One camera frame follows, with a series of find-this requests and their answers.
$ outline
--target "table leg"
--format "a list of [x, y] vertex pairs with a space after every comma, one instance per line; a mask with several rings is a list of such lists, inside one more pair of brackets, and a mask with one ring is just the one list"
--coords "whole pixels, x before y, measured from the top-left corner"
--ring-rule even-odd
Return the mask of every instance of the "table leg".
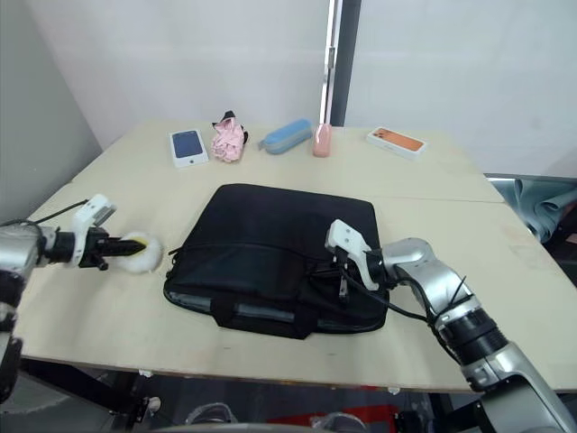
[[78, 368], [65, 364], [23, 358], [20, 371], [52, 389], [122, 415], [126, 428], [131, 428], [134, 422], [142, 421], [148, 406], [148, 398], [131, 394], [137, 373], [120, 372], [114, 386], [108, 386]]

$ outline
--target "light beige tabletop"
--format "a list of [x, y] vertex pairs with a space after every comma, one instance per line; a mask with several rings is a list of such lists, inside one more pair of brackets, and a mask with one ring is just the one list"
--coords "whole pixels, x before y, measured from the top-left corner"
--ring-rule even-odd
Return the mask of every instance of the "light beige tabletop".
[[[169, 156], [168, 132], [195, 125], [143, 125], [107, 150], [34, 216], [48, 215], [101, 192], [118, 206], [105, 224], [111, 235], [144, 230], [158, 236], [168, 250], [182, 244], [216, 188], [225, 183], [366, 199], [375, 207], [382, 244], [408, 236], [429, 241], [442, 260], [467, 275], [468, 285], [486, 310], [545, 379], [555, 389], [577, 389], [577, 290], [506, 205], [473, 198], [461, 201], [457, 186], [447, 193], [453, 197], [442, 197], [443, 191], [431, 188], [433, 184], [444, 188], [441, 180], [434, 179], [443, 152], [430, 152], [417, 170], [410, 164], [419, 161], [405, 163], [359, 138], [368, 131], [348, 128], [335, 134], [334, 156], [326, 160], [312, 157], [305, 145], [280, 156], [257, 152], [250, 145], [238, 164], [210, 161], [177, 170]], [[210, 128], [202, 131], [209, 142]], [[353, 152], [355, 146], [366, 148]], [[359, 156], [365, 153], [367, 161]], [[350, 155], [354, 164], [345, 164], [343, 155]], [[460, 160], [455, 157], [453, 163], [459, 165]], [[460, 168], [461, 188], [467, 184], [490, 201], [491, 189], [476, 183], [466, 166], [463, 162]], [[411, 179], [404, 184], [404, 198], [393, 194], [391, 187], [395, 177], [402, 183], [402, 171], [405, 179]], [[459, 179], [457, 171], [453, 174]], [[426, 193], [419, 196], [417, 184]], [[429, 197], [429, 192], [437, 194]], [[70, 219], [71, 215], [59, 216], [53, 224], [66, 229]], [[24, 338], [24, 355], [154, 373], [468, 389], [457, 365], [422, 322], [390, 311], [378, 331], [352, 336], [316, 334], [304, 341], [224, 329], [211, 317], [164, 299], [162, 284], [169, 268], [169, 258], [164, 256], [156, 272], [144, 275], [114, 266], [108, 272], [62, 269], [61, 265], [36, 270], [24, 293], [16, 328], [16, 334]], [[419, 311], [407, 288], [395, 289], [391, 300]]]

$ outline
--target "bag handle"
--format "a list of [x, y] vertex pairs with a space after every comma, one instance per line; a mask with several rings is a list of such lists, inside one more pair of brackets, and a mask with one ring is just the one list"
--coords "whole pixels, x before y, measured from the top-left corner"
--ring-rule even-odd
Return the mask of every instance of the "bag handle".
[[221, 296], [211, 299], [210, 314], [219, 327], [228, 327], [242, 331], [251, 331], [271, 336], [285, 336], [304, 340], [316, 330], [318, 313], [310, 308], [297, 305], [292, 323], [266, 318], [249, 318], [239, 316], [236, 312], [237, 302], [232, 296]]

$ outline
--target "red object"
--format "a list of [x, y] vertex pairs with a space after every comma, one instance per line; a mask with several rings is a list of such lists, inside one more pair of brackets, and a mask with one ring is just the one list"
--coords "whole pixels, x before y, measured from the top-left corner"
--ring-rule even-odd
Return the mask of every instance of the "red object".
[[[379, 404], [376, 406], [361, 406], [358, 408], [343, 409], [342, 412], [354, 415], [362, 422], [387, 422], [389, 431], [397, 433], [395, 428], [395, 414], [398, 413], [398, 407], [392, 404]], [[293, 417], [280, 417], [267, 419], [269, 424], [289, 424], [291, 426], [310, 427], [310, 420], [313, 417], [324, 417], [324, 412], [313, 412], [304, 415], [295, 415]]]

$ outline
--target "pink fabric item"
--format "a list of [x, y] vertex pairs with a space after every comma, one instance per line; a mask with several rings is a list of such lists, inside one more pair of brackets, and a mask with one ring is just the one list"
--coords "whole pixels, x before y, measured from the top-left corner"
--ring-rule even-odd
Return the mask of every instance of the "pink fabric item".
[[216, 135], [213, 138], [213, 153], [219, 160], [236, 161], [243, 153], [244, 132], [236, 117], [215, 124]]

